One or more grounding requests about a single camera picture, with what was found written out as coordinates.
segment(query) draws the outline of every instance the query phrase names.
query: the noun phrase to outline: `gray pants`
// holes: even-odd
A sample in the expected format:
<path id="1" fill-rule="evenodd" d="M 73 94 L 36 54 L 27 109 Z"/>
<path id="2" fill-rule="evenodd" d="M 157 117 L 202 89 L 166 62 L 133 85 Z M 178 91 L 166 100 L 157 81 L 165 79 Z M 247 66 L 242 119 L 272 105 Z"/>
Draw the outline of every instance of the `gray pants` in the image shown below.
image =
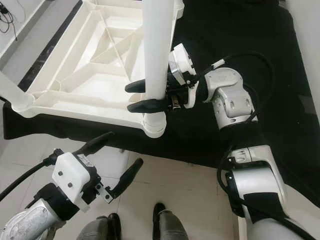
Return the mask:
<path id="1" fill-rule="evenodd" d="M 179 218 L 169 210 L 159 213 L 160 240 L 188 240 L 188 235 Z"/>
<path id="2" fill-rule="evenodd" d="M 188 240 L 188 236 L 181 221 L 169 210 L 159 213 L 160 239 L 156 240 Z M 121 240 L 108 234 L 108 220 L 97 219 L 87 224 L 77 240 Z"/>
<path id="3" fill-rule="evenodd" d="M 88 223 L 76 240 L 120 240 L 110 239 L 108 234 L 108 219 L 100 218 Z"/>

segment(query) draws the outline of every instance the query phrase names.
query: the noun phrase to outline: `black cable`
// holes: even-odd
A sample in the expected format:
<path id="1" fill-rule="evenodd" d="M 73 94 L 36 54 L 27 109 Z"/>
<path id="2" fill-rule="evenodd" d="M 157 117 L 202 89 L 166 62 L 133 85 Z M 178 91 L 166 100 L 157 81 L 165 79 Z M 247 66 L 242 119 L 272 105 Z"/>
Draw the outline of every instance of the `black cable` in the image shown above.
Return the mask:
<path id="1" fill-rule="evenodd" d="M 256 105 L 255 108 L 257 108 L 260 105 L 260 98 L 259 98 L 259 94 L 257 93 L 257 91 L 246 82 L 243 83 L 243 88 L 244 88 L 244 90 L 249 92 L 249 94 L 251 93 L 254 95 L 254 100 L 255 100 L 254 102 Z"/>
<path id="2" fill-rule="evenodd" d="M 0 21 L 1 22 L 3 22 L 3 23 L 5 23 L 5 24 L 7 24 L 7 26 L 6 26 L 6 30 L 2 30 L 2 29 L 0 29 L 0 32 L 2 32 L 3 34 L 5 34 L 5 33 L 7 33 L 8 32 L 8 30 L 9 30 L 9 28 L 10 28 L 10 24 L 9 24 L 9 19 L 7 18 L 7 16 L 6 15 L 4 15 L 2 12 L 0 12 L 1 14 L 2 14 L 2 16 L 6 19 L 6 21 L 4 21 L 3 19 L 1 19 L 1 17 L 0 17 Z"/>
<path id="3" fill-rule="evenodd" d="M 263 102 L 257 107 L 257 109 L 251 113 L 250 117 L 248 117 L 248 119 L 246 121 L 244 121 L 244 126 L 248 123 L 250 123 L 252 121 L 252 119 L 254 119 L 260 112 L 261 110 L 267 105 L 269 99 L 271 98 L 271 96 L 273 95 L 274 89 L 275 89 L 275 83 L 276 83 L 276 72 L 274 69 L 274 66 L 272 65 L 272 63 L 261 53 L 258 52 L 245 52 L 245 53 L 237 53 L 237 54 L 232 54 L 229 55 L 225 58 L 223 58 L 223 60 L 226 62 L 232 58 L 238 58 L 238 57 L 243 57 L 243 56 L 254 56 L 259 58 L 260 60 L 262 60 L 266 66 L 268 67 L 269 73 L 270 73 L 270 91 L 268 92 L 268 94 L 266 95 L 266 97 L 264 98 Z M 222 181 L 222 169 L 224 166 L 224 163 L 229 155 L 229 153 L 232 151 L 233 149 L 233 145 L 230 144 L 230 146 L 228 147 L 227 151 L 225 151 L 225 153 L 223 154 L 223 157 L 218 165 L 218 169 L 217 169 L 217 181 L 220 185 L 220 187 L 223 189 L 223 191 L 229 196 L 231 197 L 233 200 L 235 200 L 236 202 L 239 202 L 240 204 L 247 206 L 248 208 L 255 210 L 267 217 L 270 217 L 276 221 L 278 221 L 279 223 L 281 223 L 283 226 L 287 227 L 288 229 L 290 229 L 291 231 L 293 231 L 294 233 L 296 233 L 297 235 L 299 235 L 301 238 L 303 238 L 304 240 L 316 240 L 313 236 L 311 236 L 308 232 L 306 232 L 304 229 L 302 229 L 301 227 L 297 226 L 296 224 L 292 223 L 290 220 L 282 217 L 282 216 L 278 216 L 275 215 L 269 211 L 266 211 L 264 209 L 260 209 L 257 208 L 251 204 L 249 204 L 247 201 L 245 201 L 244 199 L 240 198 L 239 196 L 233 195 L 229 192 L 228 188 L 224 185 L 223 181 Z"/>
<path id="4" fill-rule="evenodd" d="M 8 15 L 9 15 L 9 17 L 11 18 L 11 24 L 12 24 L 12 26 L 13 26 L 14 39 L 15 39 L 16 41 L 18 41 L 18 39 L 17 39 L 17 33 L 16 33 L 16 26 L 15 26 L 15 24 L 14 24 L 14 17 L 13 17 L 13 15 L 11 14 L 10 11 L 8 12 Z"/>
<path id="5" fill-rule="evenodd" d="M 3 102 L 7 101 L 7 99 L 3 98 L 2 96 L 0 96 L 0 100 L 3 101 Z"/>
<path id="6" fill-rule="evenodd" d="M 3 5 L 2 2 L 0 2 L 0 6 L 2 6 L 3 8 L 5 8 L 5 6 Z M 16 33 L 16 26 L 15 26 L 15 24 L 14 24 L 14 17 L 13 17 L 13 15 L 12 15 L 12 13 L 11 13 L 7 8 L 5 8 L 5 9 L 6 9 L 7 12 L 5 12 L 5 13 L 0 12 L 0 13 L 1 13 L 2 16 L 5 18 L 6 21 L 4 21 L 4 20 L 1 19 L 1 18 L 0 18 L 0 21 L 3 22 L 3 23 L 5 23 L 5 24 L 7 24 L 7 28 L 6 28 L 6 30 L 0 29 L 0 32 L 2 32 L 2 33 L 4 33 L 4 34 L 7 33 L 8 30 L 9 30 L 9 28 L 10 28 L 10 24 L 12 24 L 12 26 L 13 26 L 13 33 L 14 33 L 14 39 L 15 39 L 16 41 L 18 41 L 18 39 L 17 39 L 17 33 Z"/>
<path id="7" fill-rule="evenodd" d="M 263 54 L 256 51 L 232 54 L 224 57 L 223 60 L 227 62 L 230 59 L 244 57 L 244 56 L 252 56 L 260 59 L 267 66 L 270 74 L 270 91 L 267 92 L 266 97 L 261 102 L 261 104 L 257 107 L 257 109 L 250 115 L 250 117 L 248 117 L 246 121 L 244 121 L 244 123 L 247 124 L 247 123 L 250 123 L 261 112 L 261 110 L 267 105 L 269 99 L 272 97 L 275 90 L 275 86 L 276 86 L 276 71 L 273 64 Z"/>
<path id="8" fill-rule="evenodd" d="M 32 174 L 34 174 L 36 171 L 41 169 L 45 166 L 44 162 L 39 163 L 38 165 L 34 166 L 27 172 L 25 172 L 23 175 L 21 175 L 17 180 L 15 180 L 13 183 L 11 183 L 2 193 L 0 193 L 0 202 L 9 194 L 13 189 L 15 189 L 20 183 L 22 183 L 24 180 L 26 180 L 28 177 L 30 177 Z"/>

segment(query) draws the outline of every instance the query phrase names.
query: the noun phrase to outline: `black shoe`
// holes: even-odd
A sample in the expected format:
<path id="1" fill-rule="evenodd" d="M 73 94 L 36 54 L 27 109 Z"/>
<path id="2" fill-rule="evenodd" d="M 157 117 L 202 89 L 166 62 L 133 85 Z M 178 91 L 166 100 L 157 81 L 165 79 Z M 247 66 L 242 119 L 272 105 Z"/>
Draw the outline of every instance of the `black shoe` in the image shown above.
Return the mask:
<path id="1" fill-rule="evenodd" d="M 116 213 L 108 216 L 108 240 L 121 240 L 121 222 Z"/>
<path id="2" fill-rule="evenodd" d="M 156 205 L 154 205 L 153 208 L 153 231 L 152 231 L 152 240 L 160 240 L 160 217 L 159 213 L 166 209 L 166 206 L 158 202 Z"/>

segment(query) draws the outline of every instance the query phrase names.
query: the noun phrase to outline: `sticker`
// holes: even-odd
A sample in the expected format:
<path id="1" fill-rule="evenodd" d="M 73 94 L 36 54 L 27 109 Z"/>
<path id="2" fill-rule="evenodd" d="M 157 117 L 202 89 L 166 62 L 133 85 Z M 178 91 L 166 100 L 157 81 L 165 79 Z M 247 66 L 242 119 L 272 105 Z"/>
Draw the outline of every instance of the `sticker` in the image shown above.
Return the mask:
<path id="1" fill-rule="evenodd" d="M 87 167 L 94 167 L 94 165 L 86 158 L 85 155 L 78 155 L 78 158 L 83 162 L 83 164 Z"/>

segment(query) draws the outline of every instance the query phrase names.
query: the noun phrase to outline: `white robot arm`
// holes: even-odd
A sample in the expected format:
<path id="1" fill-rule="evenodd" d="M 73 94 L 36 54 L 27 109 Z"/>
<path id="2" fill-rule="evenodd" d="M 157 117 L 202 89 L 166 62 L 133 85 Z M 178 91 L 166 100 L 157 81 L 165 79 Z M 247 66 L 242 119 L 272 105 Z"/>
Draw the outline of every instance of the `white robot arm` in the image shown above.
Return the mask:
<path id="1" fill-rule="evenodd" d="M 156 113 L 192 108 L 195 102 L 212 103 L 220 130 L 230 128 L 232 132 L 240 126 L 240 133 L 235 132 L 230 136 L 232 146 L 221 160 L 217 177 L 221 187 L 229 195 L 232 211 L 245 218 L 247 229 L 244 231 L 247 231 L 248 239 L 314 240 L 287 214 L 285 185 L 271 148 L 268 145 L 243 147 L 243 142 L 236 142 L 234 145 L 235 141 L 238 141 L 237 135 L 248 135 L 246 126 L 258 123 L 258 113 L 272 96 L 275 84 L 275 70 L 272 64 L 258 52 L 233 54 L 212 64 L 202 74 L 196 75 L 186 50 L 183 52 L 184 57 L 172 57 L 169 61 L 166 98 L 134 103 L 128 106 L 128 110 Z M 175 56 L 179 53 L 174 48 L 170 55 Z M 244 89 L 242 76 L 232 68 L 221 67 L 229 59 L 242 56 L 258 58 L 269 69 L 271 90 L 267 91 L 264 101 L 256 109 L 249 93 Z M 128 92 L 136 92 L 137 89 L 140 93 L 144 92 L 143 80 L 126 87 Z M 227 186 L 222 181 L 222 168 L 229 169 L 226 174 Z"/>
<path id="2" fill-rule="evenodd" d="M 52 178 L 56 185 L 49 183 L 40 189 L 26 210 L 2 228 L 0 240 L 52 240 L 56 230 L 79 210 L 86 212 L 97 195 L 109 204 L 122 194 L 134 180 L 143 160 L 138 158 L 111 189 L 102 184 L 97 169 L 86 158 L 101 149 L 112 135 L 111 132 L 103 134 L 73 153 L 55 149 L 46 160 L 55 165 Z"/>

